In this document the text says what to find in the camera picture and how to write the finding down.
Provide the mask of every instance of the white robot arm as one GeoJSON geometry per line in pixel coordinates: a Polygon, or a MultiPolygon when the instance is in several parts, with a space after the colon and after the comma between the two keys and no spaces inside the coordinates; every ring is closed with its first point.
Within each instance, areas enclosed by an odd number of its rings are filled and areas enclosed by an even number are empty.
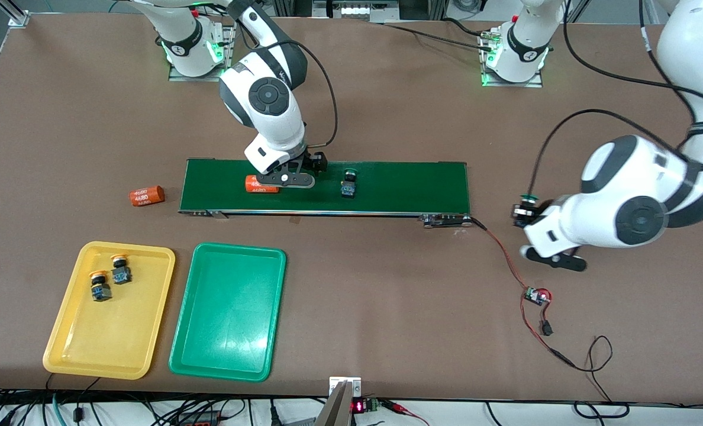
{"type": "MultiPolygon", "coordinates": [[[[221,51],[214,42],[221,27],[206,17],[193,17],[192,0],[130,0],[155,27],[168,59],[183,75],[206,75],[219,62],[221,51]]],[[[232,19],[256,38],[259,46],[226,70],[219,93],[231,114],[259,134],[246,148],[249,162],[260,172],[257,180],[267,185],[310,188],[327,162],[322,153],[311,156],[304,139],[302,121],[292,90],[305,81],[307,59],[302,50],[253,0],[212,0],[226,8],[232,19]]]]}
{"type": "Polygon", "coordinates": [[[522,0],[523,10],[517,20],[504,22],[496,30],[499,40],[486,66],[511,83],[522,83],[536,75],[546,54],[549,41],[562,22],[565,0],[522,0]]]}
{"type": "MultiPolygon", "coordinates": [[[[672,12],[657,48],[660,64],[674,84],[703,93],[703,0],[681,0],[672,12]]],[[[531,244],[522,254],[582,270],[585,262],[564,251],[582,245],[640,246],[668,227],[703,221],[703,99],[685,97],[696,122],[682,145],[683,157],[636,135],[601,146],[582,172],[581,193],[538,208],[540,214],[524,224],[516,221],[531,244]]],[[[534,204],[525,197],[513,216],[532,211],[534,204]]]]}

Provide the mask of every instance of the black cable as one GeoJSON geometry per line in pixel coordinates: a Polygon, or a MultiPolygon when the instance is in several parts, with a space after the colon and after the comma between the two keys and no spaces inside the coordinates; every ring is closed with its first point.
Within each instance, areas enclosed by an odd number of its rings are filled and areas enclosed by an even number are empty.
{"type": "Polygon", "coordinates": [[[575,57],[575,60],[577,62],[581,63],[581,65],[584,65],[584,67],[588,68],[589,70],[593,70],[597,73],[600,73],[600,75],[605,75],[609,76],[609,78],[614,78],[617,80],[622,80],[622,81],[628,81],[630,83],[640,83],[640,84],[646,84],[647,86],[656,86],[656,87],[665,87],[666,89],[674,89],[674,90],[679,90],[681,92],[685,93],[690,93],[692,95],[696,95],[703,99],[703,93],[698,92],[697,90],[694,89],[689,89],[687,87],[682,87],[682,86],[676,86],[674,84],[668,84],[668,83],[658,83],[656,81],[649,81],[649,80],[642,80],[639,78],[630,78],[629,76],[622,76],[622,75],[616,75],[616,73],[611,73],[606,70],[602,70],[599,67],[595,67],[586,60],[584,60],[582,57],[578,56],[577,52],[575,52],[575,49],[573,49],[572,44],[570,43],[570,35],[567,33],[567,11],[570,10],[571,5],[572,5],[573,0],[567,0],[566,2],[566,8],[565,8],[565,13],[563,13],[563,19],[562,19],[562,33],[565,36],[565,44],[567,45],[567,50],[570,51],[570,54],[575,57]]]}
{"type": "Polygon", "coordinates": [[[83,416],[83,410],[80,409],[80,399],[83,396],[84,393],[88,392],[89,389],[93,388],[94,385],[100,380],[101,377],[97,377],[94,381],[91,382],[91,385],[87,386],[86,389],[83,390],[78,395],[78,398],[75,401],[75,409],[73,410],[73,421],[75,421],[76,424],[80,423],[80,420],[76,420],[80,418],[81,420],[83,419],[82,417],[76,417],[76,413],[80,412],[80,415],[83,416]]]}
{"type": "Polygon", "coordinates": [[[575,414],[581,416],[582,418],[587,418],[589,420],[598,420],[601,426],[605,426],[604,420],[606,418],[608,419],[615,419],[615,418],[624,418],[628,414],[630,414],[630,404],[613,404],[616,406],[624,407],[625,411],[620,413],[620,414],[601,414],[598,412],[596,407],[594,407],[590,402],[586,401],[575,401],[573,402],[573,409],[575,410],[575,414]],[[594,414],[589,415],[589,414],[584,414],[581,412],[581,409],[579,409],[578,405],[586,405],[594,414]]]}
{"type": "Polygon", "coordinates": [[[280,45],[294,45],[298,46],[301,48],[303,51],[305,51],[309,56],[312,57],[312,59],[316,62],[317,67],[320,68],[320,71],[322,71],[323,76],[325,76],[325,82],[328,83],[328,90],[330,91],[330,101],[333,103],[333,134],[330,135],[330,138],[328,142],[318,144],[318,145],[310,145],[308,148],[322,148],[324,146],[329,146],[331,143],[333,143],[333,140],[336,138],[336,133],[338,133],[338,106],[336,105],[336,92],[333,91],[333,84],[330,83],[330,77],[328,76],[328,71],[325,70],[325,67],[323,64],[320,62],[320,60],[317,58],[317,56],[312,53],[310,49],[308,49],[306,46],[304,46],[302,43],[299,43],[298,41],[295,40],[283,40],[283,41],[278,41],[277,43],[273,43],[269,46],[265,46],[265,49],[272,49],[275,46],[280,46],[280,45]]]}
{"type": "Polygon", "coordinates": [[[32,410],[33,407],[36,406],[36,402],[37,402],[37,400],[33,399],[33,402],[30,405],[28,405],[28,409],[25,410],[25,414],[22,415],[22,418],[18,421],[18,423],[16,423],[16,426],[23,426],[25,424],[25,420],[26,420],[26,418],[28,418],[28,415],[30,414],[30,410],[32,410]]]}
{"type": "MultiPolygon", "coordinates": [[[[593,344],[589,346],[589,351],[588,351],[588,355],[586,358],[589,361],[589,365],[593,369],[593,357],[591,355],[592,350],[593,350],[593,344]]],[[[598,388],[598,391],[601,394],[601,396],[605,397],[608,402],[612,402],[612,399],[609,398],[609,394],[604,390],[603,386],[601,386],[601,384],[598,383],[598,380],[596,380],[596,372],[591,372],[591,378],[593,379],[593,383],[596,385],[596,388],[598,388]]]]}
{"type": "Polygon", "coordinates": [[[89,401],[89,405],[91,405],[91,411],[94,413],[94,420],[96,420],[96,423],[97,423],[99,426],[104,426],[104,425],[102,424],[102,421],[99,420],[99,415],[98,415],[98,413],[96,412],[96,409],[94,408],[94,401],[89,401]]]}
{"type": "Polygon", "coordinates": [[[41,417],[44,420],[44,426],[48,426],[48,424],[46,424],[46,397],[47,397],[47,394],[44,393],[44,397],[43,397],[43,399],[41,399],[41,417]]]}
{"type": "Polygon", "coordinates": [[[406,31],[408,33],[413,33],[413,34],[416,34],[419,36],[433,38],[433,40],[444,41],[445,43],[452,43],[454,45],[465,46],[465,47],[469,47],[472,49],[478,49],[478,50],[482,50],[482,51],[491,51],[491,48],[489,48],[488,46],[479,46],[479,45],[473,45],[470,43],[463,43],[462,41],[451,40],[450,38],[439,37],[437,35],[423,33],[422,31],[417,31],[417,30],[410,30],[409,28],[405,28],[405,27],[397,27],[395,25],[388,25],[388,24],[381,24],[381,25],[383,25],[384,27],[387,27],[387,28],[395,28],[397,30],[406,31]]]}
{"type": "Polygon", "coordinates": [[[501,426],[501,423],[499,423],[498,419],[493,413],[493,410],[491,409],[491,402],[486,401],[486,408],[489,409],[489,415],[491,415],[491,420],[496,423],[496,426],[501,426]]]}
{"type": "Polygon", "coordinates": [[[599,342],[601,339],[604,339],[607,342],[607,345],[609,346],[609,356],[607,359],[605,359],[604,362],[601,363],[600,366],[594,368],[593,366],[590,367],[590,369],[585,369],[584,367],[578,367],[575,365],[574,362],[570,361],[570,359],[567,356],[562,355],[562,353],[558,350],[555,350],[555,348],[549,347],[549,350],[556,356],[560,361],[564,362],[568,366],[572,367],[573,369],[578,370],[579,372],[584,372],[584,373],[595,373],[595,372],[600,372],[604,367],[609,364],[609,361],[611,361],[612,356],[614,355],[614,350],[612,350],[612,342],[609,342],[609,338],[601,335],[601,336],[596,336],[596,338],[591,342],[591,345],[589,346],[589,355],[591,351],[593,350],[593,347],[596,345],[597,342],[599,342]]]}
{"type": "Polygon", "coordinates": [[[651,130],[646,129],[645,127],[641,126],[640,124],[636,123],[635,121],[626,118],[625,116],[622,116],[616,112],[608,111],[605,109],[598,109],[598,108],[589,108],[589,109],[583,109],[577,112],[574,112],[570,115],[568,115],[565,119],[559,122],[554,129],[552,129],[552,132],[549,133],[548,137],[546,137],[546,140],[544,140],[544,143],[541,144],[541,149],[538,151],[538,156],[536,157],[536,163],[533,165],[533,172],[530,175],[530,183],[528,184],[528,195],[533,194],[533,186],[536,185],[536,175],[538,175],[538,168],[541,165],[541,157],[543,157],[544,151],[546,151],[546,147],[549,145],[549,142],[552,140],[552,137],[557,133],[557,131],[568,121],[570,121],[573,118],[576,118],[579,115],[582,114],[603,114],[603,115],[608,115],[611,118],[616,118],[624,123],[627,123],[631,127],[639,130],[640,132],[644,133],[647,135],[649,138],[654,140],[657,145],[661,146],[662,148],[666,149],[670,153],[672,153],[674,156],[679,157],[682,161],[685,161],[687,163],[693,162],[692,160],[688,159],[687,157],[684,156],[680,151],[677,151],[674,149],[672,146],[670,146],[668,143],[666,143],[662,138],[658,137],[658,135],[654,134],[651,132],[651,130]]]}
{"type": "Polygon", "coordinates": [[[249,424],[251,424],[251,426],[254,426],[254,418],[251,417],[251,399],[246,399],[246,402],[249,403],[249,424]]]}
{"type": "Polygon", "coordinates": [[[460,30],[462,30],[463,32],[466,32],[467,34],[470,34],[471,36],[479,37],[479,36],[481,36],[481,33],[486,33],[486,32],[488,32],[487,30],[482,30],[482,31],[473,31],[473,30],[470,30],[469,28],[463,26],[463,25],[462,25],[462,22],[457,21],[457,19],[454,19],[453,17],[444,17],[443,19],[441,19],[441,21],[444,21],[444,22],[451,22],[452,24],[454,24],[454,25],[456,25],[457,27],[459,27],[460,30]]]}
{"type": "MultiPolygon", "coordinates": [[[[644,42],[648,40],[647,38],[647,33],[646,33],[646,23],[644,22],[643,18],[643,0],[638,0],[638,22],[641,24],[641,34],[644,37],[644,42]]],[[[657,69],[657,72],[659,73],[660,76],[662,76],[662,79],[665,81],[665,83],[673,86],[673,82],[670,81],[670,78],[665,74],[665,71],[662,69],[662,65],[659,64],[657,61],[657,57],[654,56],[654,52],[651,49],[651,46],[646,49],[646,54],[649,55],[649,60],[651,60],[652,64],[654,64],[654,68],[657,69]]],[[[693,107],[688,103],[688,100],[685,99],[685,96],[679,92],[675,87],[672,88],[673,92],[675,92],[675,95],[681,99],[681,102],[685,105],[685,108],[688,109],[689,114],[691,115],[691,122],[695,123],[696,122],[696,111],[693,111],[693,107]]]]}
{"type": "Polygon", "coordinates": [[[679,409],[701,409],[703,408],[703,404],[672,404],[671,402],[663,402],[665,405],[671,405],[673,407],[677,407],[679,409]]]}
{"type": "Polygon", "coordinates": [[[230,401],[230,399],[228,399],[225,402],[225,404],[223,404],[222,407],[220,407],[220,414],[218,415],[218,417],[221,418],[222,420],[228,420],[230,418],[234,418],[234,417],[236,417],[236,415],[240,415],[241,413],[243,413],[244,410],[246,409],[246,402],[244,402],[244,400],[241,399],[241,404],[242,404],[241,410],[238,410],[238,412],[236,412],[236,414],[233,414],[233,415],[222,415],[222,409],[225,408],[225,405],[228,404],[228,401],[230,401]]]}
{"type": "Polygon", "coordinates": [[[44,383],[44,389],[46,389],[47,392],[51,392],[51,389],[49,389],[49,383],[51,383],[52,377],[54,377],[54,373],[49,373],[49,377],[46,378],[46,383],[44,383]]]}

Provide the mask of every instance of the red wire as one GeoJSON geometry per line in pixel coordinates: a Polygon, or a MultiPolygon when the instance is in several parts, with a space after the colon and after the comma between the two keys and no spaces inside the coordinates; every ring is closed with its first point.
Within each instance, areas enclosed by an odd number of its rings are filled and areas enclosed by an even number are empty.
{"type": "Polygon", "coordinates": [[[530,333],[533,334],[533,336],[535,336],[536,339],[538,339],[539,342],[541,342],[541,345],[544,345],[545,348],[547,348],[548,350],[551,350],[551,348],[549,347],[549,345],[547,345],[546,342],[544,342],[543,338],[541,338],[541,336],[538,334],[538,332],[536,331],[536,329],[534,329],[533,326],[530,325],[530,322],[528,321],[528,318],[525,317],[525,305],[524,305],[524,303],[525,303],[525,295],[523,294],[523,295],[520,297],[520,313],[521,313],[522,316],[523,316],[523,321],[525,322],[525,327],[528,327],[528,330],[530,330],[530,333]]]}
{"type": "MultiPolygon", "coordinates": [[[[517,282],[520,283],[521,286],[523,286],[523,289],[525,289],[525,291],[527,291],[528,286],[527,286],[527,284],[525,284],[525,280],[523,280],[523,278],[520,276],[520,273],[517,271],[517,268],[514,266],[514,262],[512,262],[512,258],[511,258],[511,256],[509,256],[509,252],[507,251],[505,246],[496,237],[496,235],[493,234],[493,232],[491,232],[488,229],[484,229],[484,230],[486,230],[487,234],[491,235],[491,238],[498,244],[498,246],[501,248],[501,251],[503,251],[504,257],[507,261],[507,265],[509,266],[510,272],[514,276],[514,279],[517,280],[517,282]]],[[[546,306],[544,306],[544,308],[541,310],[541,314],[543,315],[543,318],[546,319],[546,309],[549,307],[549,304],[552,302],[552,292],[548,291],[548,289],[541,289],[541,291],[544,291],[544,293],[546,293],[549,297],[549,301],[546,303],[546,306]]],[[[527,316],[525,316],[524,303],[525,303],[525,293],[523,293],[520,296],[520,313],[523,316],[523,321],[525,323],[525,326],[528,327],[528,330],[530,330],[530,333],[533,335],[533,337],[538,339],[538,342],[541,342],[541,345],[544,345],[544,348],[546,348],[547,350],[551,350],[551,347],[549,347],[549,345],[546,344],[546,342],[544,342],[543,337],[541,337],[538,334],[538,332],[536,331],[536,329],[533,328],[532,325],[530,325],[530,321],[528,321],[527,316]]]]}
{"type": "Polygon", "coordinates": [[[521,286],[523,286],[524,289],[528,289],[528,286],[525,285],[525,280],[520,276],[520,273],[517,271],[517,268],[514,266],[514,262],[512,262],[511,256],[509,256],[509,252],[505,248],[505,246],[501,243],[501,241],[496,237],[496,235],[493,234],[490,230],[486,230],[486,232],[491,235],[491,238],[498,244],[498,246],[501,248],[501,251],[504,252],[504,259],[507,261],[507,265],[509,266],[509,270],[514,276],[514,279],[517,280],[518,283],[520,283],[521,286]]]}
{"type": "Polygon", "coordinates": [[[430,426],[430,423],[428,423],[427,420],[425,420],[424,418],[420,417],[419,415],[413,414],[413,413],[412,413],[411,411],[409,411],[409,410],[407,410],[404,414],[405,414],[405,415],[408,415],[408,416],[410,416],[410,417],[418,418],[418,419],[420,419],[420,421],[422,421],[423,423],[425,423],[425,424],[427,424],[428,426],[430,426]]]}

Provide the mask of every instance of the black plug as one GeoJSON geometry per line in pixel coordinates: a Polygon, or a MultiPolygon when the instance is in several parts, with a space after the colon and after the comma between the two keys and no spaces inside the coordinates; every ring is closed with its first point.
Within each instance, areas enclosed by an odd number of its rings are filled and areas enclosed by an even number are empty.
{"type": "Polygon", "coordinates": [[[554,332],[554,331],[552,331],[552,325],[549,324],[549,321],[548,321],[548,320],[543,320],[543,321],[541,321],[541,333],[542,333],[544,336],[551,336],[551,334],[552,334],[553,332],[554,332]]]}
{"type": "Polygon", "coordinates": [[[0,421],[0,426],[10,426],[12,424],[12,418],[15,416],[15,410],[12,410],[11,412],[7,413],[5,418],[0,421]]]}
{"type": "Polygon", "coordinates": [[[270,426],[283,426],[272,399],[270,400],[270,426]]]}
{"type": "Polygon", "coordinates": [[[80,423],[84,418],[83,409],[81,407],[76,407],[75,410],[73,410],[73,421],[75,421],[75,423],[80,423]]]}

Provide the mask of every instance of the tray rim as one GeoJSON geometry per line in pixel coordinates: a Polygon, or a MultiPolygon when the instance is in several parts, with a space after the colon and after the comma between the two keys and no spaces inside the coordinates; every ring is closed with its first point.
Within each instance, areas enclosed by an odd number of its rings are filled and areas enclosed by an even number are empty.
{"type": "MultiPolygon", "coordinates": [[[[263,246],[244,246],[241,244],[229,244],[229,243],[219,243],[216,241],[205,241],[203,243],[198,244],[192,253],[191,256],[191,265],[194,263],[194,256],[196,256],[197,251],[200,251],[200,249],[204,248],[205,246],[210,246],[210,245],[215,245],[215,246],[228,246],[228,247],[236,247],[240,249],[254,249],[254,250],[267,250],[267,251],[272,251],[273,253],[278,254],[278,259],[280,261],[280,279],[278,283],[278,296],[276,297],[276,303],[273,307],[273,312],[272,312],[272,324],[270,326],[270,333],[272,334],[271,338],[267,339],[267,353],[268,356],[265,359],[264,363],[264,370],[259,377],[253,378],[253,379],[237,379],[233,377],[224,377],[222,375],[205,375],[201,373],[197,373],[195,370],[186,370],[186,369],[177,369],[176,367],[173,367],[173,357],[176,355],[176,345],[180,344],[182,345],[183,342],[185,342],[185,339],[183,337],[179,336],[179,331],[181,330],[181,321],[183,320],[183,313],[184,309],[183,307],[186,305],[187,300],[189,299],[189,282],[191,280],[191,267],[189,267],[189,276],[186,278],[186,289],[183,291],[183,300],[180,303],[180,311],[178,313],[178,323],[175,326],[175,334],[173,335],[173,344],[170,346],[170,358],[167,361],[167,367],[170,369],[170,372],[176,375],[185,375],[185,376],[193,376],[193,377],[207,377],[211,379],[216,379],[216,380],[233,380],[233,381],[241,381],[241,382],[247,382],[247,383],[260,383],[263,382],[267,379],[267,377],[270,376],[270,372],[273,369],[273,352],[275,350],[275,337],[276,334],[278,333],[278,315],[280,314],[280,302],[281,299],[283,299],[283,281],[286,280],[286,264],[287,264],[287,256],[286,252],[283,251],[281,248],[276,248],[276,247],[263,247],[263,246]]],[[[208,369],[208,370],[215,370],[216,372],[232,372],[233,370],[227,370],[227,369],[213,369],[213,367],[200,367],[200,369],[208,369]]]]}
{"type": "Polygon", "coordinates": [[[70,274],[70,281],[67,283],[67,289],[65,289],[65,294],[62,296],[62,302],[60,303],[60,309],[57,312],[57,318],[54,320],[54,326],[51,328],[51,334],[49,334],[49,342],[46,344],[44,350],[44,355],[41,357],[41,364],[43,364],[44,369],[50,373],[64,374],[64,375],[81,375],[81,376],[92,376],[92,377],[105,377],[113,379],[122,380],[137,380],[143,377],[147,372],[149,372],[149,367],[151,367],[151,359],[154,358],[154,349],[157,346],[157,337],[159,337],[159,329],[162,324],[162,315],[165,313],[165,304],[167,302],[167,296],[170,289],[170,281],[173,277],[173,270],[175,269],[175,253],[173,250],[167,247],[160,246],[143,246],[140,244],[128,244],[128,243],[113,243],[110,241],[89,241],[86,243],[78,252],[78,258],[73,265],[73,272],[70,274]],[[111,247],[119,250],[133,249],[133,250],[144,250],[153,251],[154,253],[165,254],[168,258],[167,270],[165,271],[165,282],[162,285],[162,297],[160,297],[159,303],[157,303],[157,314],[154,316],[154,338],[151,340],[148,350],[146,351],[146,358],[144,359],[144,364],[141,369],[133,374],[129,373],[118,373],[113,372],[113,370],[106,369],[82,369],[81,367],[70,367],[70,366],[56,366],[52,364],[49,360],[49,356],[54,351],[54,342],[57,340],[57,332],[62,326],[65,320],[65,312],[67,311],[67,303],[73,293],[73,288],[78,280],[78,272],[80,269],[80,259],[83,259],[87,251],[94,247],[111,247]]]}

